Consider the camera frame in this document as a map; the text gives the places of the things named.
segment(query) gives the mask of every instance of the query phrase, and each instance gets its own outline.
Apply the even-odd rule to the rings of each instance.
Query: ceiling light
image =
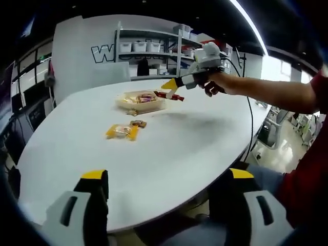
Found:
[[[248,22],[248,24],[251,26],[255,36],[257,37],[257,40],[260,42],[260,45],[262,47],[262,50],[264,52],[265,55],[268,55],[268,51],[265,47],[264,41],[260,35],[260,33],[258,32],[256,26],[254,25],[253,21],[251,20],[251,18],[249,17],[249,15],[246,13],[246,11],[242,8],[242,6],[239,4],[239,2],[237,2],[237,0],[229,0],[238,10],[239,12],[242,14],[242,16],[245,18],[245,20]]]

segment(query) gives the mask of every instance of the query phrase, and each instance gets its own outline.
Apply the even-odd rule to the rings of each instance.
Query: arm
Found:
[[[225,73],[213,74],[210,80],[223,87],[228,94],[249,96],[288,111],[312,114],[318,110],[316,94],[310,83],[241,78]],[[207,95],[217,94],[208,85],[205,86]]]

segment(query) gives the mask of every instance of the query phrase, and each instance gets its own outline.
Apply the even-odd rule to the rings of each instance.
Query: hand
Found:
[[[226,73],[213,73],[209,76],[209,81],[200,84],[199,86],[205,89],[205,94],[209,97],[216,95],[217,93],[226,93],[229,95],[235,95],[234,91],[234,78]]]

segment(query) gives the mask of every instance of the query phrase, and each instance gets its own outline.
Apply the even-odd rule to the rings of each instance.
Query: white shelving unit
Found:
[[[165,40],[164,44],[164,53],[154,53],[154,52],[125,52],[120,53],[119,52],[119,43],[120,38],[157,38]],[[177,53],[169,53],[169,42],[176,42],[178,45]],[[193,40],[190,40],[188,38],[185,38],[180,33],[169,33],[169,32],[161,32],[157,30],[144,30],[144,29],[124,29],[122,28],[120,22],[118,23],[117,30],[115,32],[115,62],[119,61],[120,57],[132,57],[132,56],[162,56],[166,57],[167,59],[174,59],[177,63],[176,68],[176,74],[173,75],[149,75],[149,76],[137,76],[137,77],[131,77],[131,80],[138,80],[138,79],[153,79],[153,78],[173,78],[180,76],[180,68],[181,68],[181,60],[195,60],[189,56],[185,56],[182,54],[182,46],[183,45],[190,45],[194,48],[201,48],[203,45],[200,42],[196,42]]]

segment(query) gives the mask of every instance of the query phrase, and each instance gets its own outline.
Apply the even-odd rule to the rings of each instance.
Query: floor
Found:
[[[260,166],[264,166],[279,172],[291,172],[297,167],[299,160],[306,153],[306,146],[302,146],[301,137],[294,131],[293,125],[285,120],[281,128],[281,138],[279,147],[277,150],[270,150],[263,144],[258,143],[252,154],[247,158],[248,163],[258,163]],[[261,158],[256,159],[256,156],[260,153]],[[209,204],[206,202],[202,206],[185,212],[190,217],[195,217],[197,214],[209,213]],[[132,230],[115,234],[118,246],[145,246],[140,239],[133,233]]]

